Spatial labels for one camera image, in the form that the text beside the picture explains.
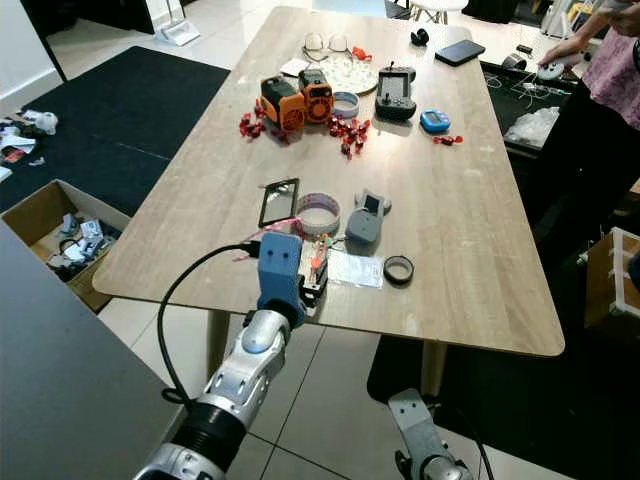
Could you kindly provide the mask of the person bare hand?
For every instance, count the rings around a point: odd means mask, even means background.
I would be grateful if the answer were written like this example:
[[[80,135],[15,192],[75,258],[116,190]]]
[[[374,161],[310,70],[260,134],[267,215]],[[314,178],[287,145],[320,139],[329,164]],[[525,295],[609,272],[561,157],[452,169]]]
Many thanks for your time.
[[[579,38],[566,38],[566,40],[559,42],[559,44],[548,50],[538,65],[540,68],[549,67],[550,64],[562,61],[563,58],[568,58],[568,56],[580,54],[581,51],[582,44]]]

